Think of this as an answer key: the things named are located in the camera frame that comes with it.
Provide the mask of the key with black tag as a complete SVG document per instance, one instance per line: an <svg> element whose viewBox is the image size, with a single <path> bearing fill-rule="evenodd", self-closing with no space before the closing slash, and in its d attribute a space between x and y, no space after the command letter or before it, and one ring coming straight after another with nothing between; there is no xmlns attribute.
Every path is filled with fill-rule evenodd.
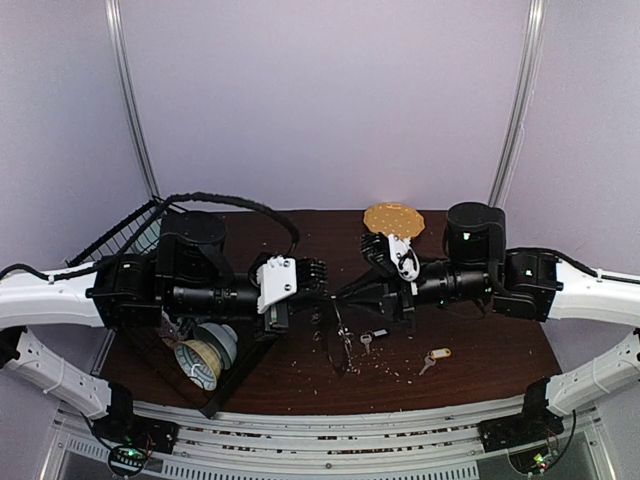
<svg viewBox="0 0 640 480"><path fill-rule="evenodd" d="M362 344L365 354L371 353L371 344L379 339L386 338L390 335L390 330L387 328L380 328L376 330L368 330L362 333L359 337L359 341Z"/></svg>

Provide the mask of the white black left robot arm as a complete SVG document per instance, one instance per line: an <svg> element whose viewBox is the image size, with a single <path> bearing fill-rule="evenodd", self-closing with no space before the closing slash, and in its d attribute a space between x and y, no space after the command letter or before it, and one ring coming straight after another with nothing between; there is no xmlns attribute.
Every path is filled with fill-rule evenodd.
<svg viewBox="0 0 640 480"><path fill-rule="evenodd" d="M35 325L79 324L115 330L157 327L163 320L251 320L266 339L290 315L326 296L324 262L289 255L260 258L237 274L223 249L227 229L212 212L170 212L148 253L126 252L76 269L37 272L12 265L1 273L1 365L44 393L77 408L123 444L144 433L129 389L68 363L34 335Z"/></svg>

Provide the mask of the silver key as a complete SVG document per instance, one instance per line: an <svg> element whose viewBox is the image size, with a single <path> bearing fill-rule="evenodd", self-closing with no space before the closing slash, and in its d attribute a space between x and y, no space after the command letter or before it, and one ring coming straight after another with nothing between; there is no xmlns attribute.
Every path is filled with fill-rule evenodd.
<svg viewBox="0 0 640 480"><path fill-rule="evenodd" d="M337 329L337 335L342 343L342 348L346 356L351 355L353 333L345 326L340 326Z"/></svg>

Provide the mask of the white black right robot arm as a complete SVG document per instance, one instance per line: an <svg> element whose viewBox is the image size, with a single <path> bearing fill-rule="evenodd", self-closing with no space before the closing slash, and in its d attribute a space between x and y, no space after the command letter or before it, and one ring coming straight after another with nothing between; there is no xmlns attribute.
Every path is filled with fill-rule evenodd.
<svg viewBox="0 0 640 480"><path fill-rule="evenodd" d="M478 426L485 451L512 448L564 430L565 417L639 378L639 279L590 268L557 250L509 248L506 214L479 202L446 213L443 260L421 259L410 245L419 234L379 207L365 214L361 254L370 270L343 287L338 300L397 323L413 325L421 305L471 301L496 314L536 322L586 319L627 325L620 343L567 372L526 389L519 413Z"/></svg>

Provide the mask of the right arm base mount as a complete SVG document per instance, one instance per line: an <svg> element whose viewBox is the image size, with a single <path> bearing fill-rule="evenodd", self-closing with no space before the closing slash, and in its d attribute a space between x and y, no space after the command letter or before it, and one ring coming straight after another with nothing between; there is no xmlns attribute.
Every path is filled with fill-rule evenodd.
<svg viewBox="0 0 640 480"><path fill-rule="evenodd" d="M485 420L478 424L478 432L485 453L505 450L510 466L528 477L549 471L568 447L562 447L559 440L563 420L552 414Z"/></svg>

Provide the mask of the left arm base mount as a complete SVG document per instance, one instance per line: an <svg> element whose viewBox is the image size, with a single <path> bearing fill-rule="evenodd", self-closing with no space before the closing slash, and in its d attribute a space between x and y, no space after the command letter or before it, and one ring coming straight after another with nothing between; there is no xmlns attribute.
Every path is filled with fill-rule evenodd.
<svg viewBox="0 0 640 480"><path fill-rule="evenodd" d="M154 453L171 454L179 426L175 422L135 416L129 424L106 418L87 421L91 434L107 451L107 466L120 478L139 475Z"/></svg>

